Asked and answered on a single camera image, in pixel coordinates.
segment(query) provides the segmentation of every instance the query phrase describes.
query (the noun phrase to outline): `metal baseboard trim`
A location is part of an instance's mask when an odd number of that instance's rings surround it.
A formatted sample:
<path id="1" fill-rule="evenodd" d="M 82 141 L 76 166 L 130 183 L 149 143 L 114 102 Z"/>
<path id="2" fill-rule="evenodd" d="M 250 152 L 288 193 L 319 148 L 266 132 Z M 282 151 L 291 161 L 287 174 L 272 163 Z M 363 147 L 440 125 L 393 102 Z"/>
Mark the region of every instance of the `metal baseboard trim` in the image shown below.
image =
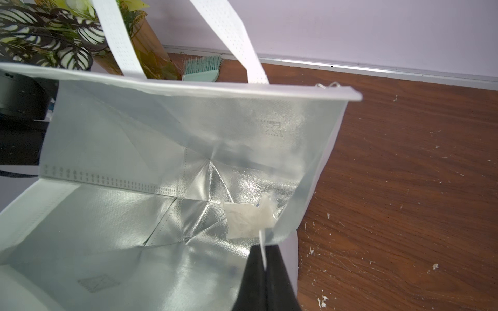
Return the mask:
<path id="1" fill-rule="evenodd" d="M 195 55 L 195 56 L 221 55 L 221 57 L 224 59 L 232 59 L 232 60 L 235 59 L 233 54 L 222 50 L 197 49 L 197 48 L 171 46 L 171 45 L 164 45 L 164 48 L 168 53 L 178 53 L 178 54 Z M 498 77 L 462 75 L 462 74 L 434 72 L 434 71 L 420 71 L 420 70 L 405 69 L 405 68 L 388 68 L 388 67 L 380 68 L 370 65 L 328 63 L 316 60 L 296 60 L 296 59 L 286 59 L 270 55 L 260 55 L 259 59 L 264 64 L 328 70 L 328 71 L 344 72 L 344 73 L 351 73 L 358 75 L 385 77 L 392 79 L 420 81 L 420 82 L 498 91 Z"/>

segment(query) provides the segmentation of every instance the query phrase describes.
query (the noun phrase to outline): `black object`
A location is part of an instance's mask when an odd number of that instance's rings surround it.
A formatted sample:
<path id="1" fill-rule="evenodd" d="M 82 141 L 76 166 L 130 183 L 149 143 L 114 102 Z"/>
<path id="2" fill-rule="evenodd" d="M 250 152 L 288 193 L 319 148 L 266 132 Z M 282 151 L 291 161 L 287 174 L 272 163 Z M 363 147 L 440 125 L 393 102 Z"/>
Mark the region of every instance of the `black object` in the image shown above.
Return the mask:
<path id="1" fill-rule="evenodd" d="M 0 165 L 38 165 L 57 80 L 0 70 Z"/>
<path id="2" fill-rule="evenodd" d="M 24 120 L 45 119 L 53 93 L 57 92 L 57 81 L 50 81 L 0 70 L 0 113 Z"/>
<path id="3" fill-rule="evenodd" d="M 0 170 L 0 176 L 2 176 L 2 177 L 12 177 L 12 178 L 32 178 L 32 177 L 38 177 L 38 175 L 28 175 L 28 174 L 7 172 L 7 171 L 2 171 L 2 170 Z"/>
<path id="4" fill-rule="evenodd" d="M 278 245 L 267 246 L 265 252 L 266 271 L 260 246 L 251 247 L 232 311 L 301 311 Z"/>

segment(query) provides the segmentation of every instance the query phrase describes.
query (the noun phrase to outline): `brush bristles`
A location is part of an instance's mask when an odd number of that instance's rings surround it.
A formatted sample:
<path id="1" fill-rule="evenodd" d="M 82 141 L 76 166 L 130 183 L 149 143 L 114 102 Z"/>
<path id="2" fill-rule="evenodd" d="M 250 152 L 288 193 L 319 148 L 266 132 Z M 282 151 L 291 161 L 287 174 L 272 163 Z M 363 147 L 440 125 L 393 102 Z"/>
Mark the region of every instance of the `brush bristles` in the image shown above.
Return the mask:
<path id="1" fill-rule="evenodd" d="M 183 62 L 185 75 L 195 74 L 209 70 L 219 69 L 221 65 L 220 56 L 208 56 L 189 59 Z"/>

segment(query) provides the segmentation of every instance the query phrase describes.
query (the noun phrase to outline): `perforated strap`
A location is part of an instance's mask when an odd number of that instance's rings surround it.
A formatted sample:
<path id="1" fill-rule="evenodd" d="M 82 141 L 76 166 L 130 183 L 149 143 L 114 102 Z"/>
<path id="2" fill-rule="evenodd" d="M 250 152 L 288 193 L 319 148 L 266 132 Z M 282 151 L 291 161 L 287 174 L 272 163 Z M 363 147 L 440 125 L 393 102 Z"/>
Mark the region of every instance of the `perforated strap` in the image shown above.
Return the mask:
<path id="1" fill-rule="evenodd" d="M 127 77 L 147 79 L 136 57 L 116 0 L 93 0 L 93 6 L 121 72 Z"/>
<path id="2" fill-rule="evenodd" d="M 228 0 L 190 0 L 215 34 L 248 72 L 249 83 L 269 84 L 248 33 Z"/>
<path id="3" fill-rule="evenodd" d="M 248 72 L 249 83 L 268 84 L 242 20 L 228 0 L 190 0 L 215 34 Z M 106 40 L 125 76 L 146 79 L 126 31 L 116 0 L 94 0 Z"/>

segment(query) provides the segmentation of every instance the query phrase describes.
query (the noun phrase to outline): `black cable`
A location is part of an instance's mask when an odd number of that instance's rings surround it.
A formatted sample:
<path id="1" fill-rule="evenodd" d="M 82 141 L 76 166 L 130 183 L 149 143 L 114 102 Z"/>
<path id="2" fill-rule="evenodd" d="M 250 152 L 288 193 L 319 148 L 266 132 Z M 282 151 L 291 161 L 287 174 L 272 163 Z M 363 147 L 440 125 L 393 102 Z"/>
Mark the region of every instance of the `black cable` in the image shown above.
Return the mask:
<path id="1" fill-rule="evenodd" d="M 28 174 L 21 174 L 21 173 L 13 173 L 13 172 L 6 172 L 0 170 L 0 176 L 2 177 L 12 177 L 12 178 L 32 178 L 32 177 L 38 177 L 38 175 L 28 175 Z"/>

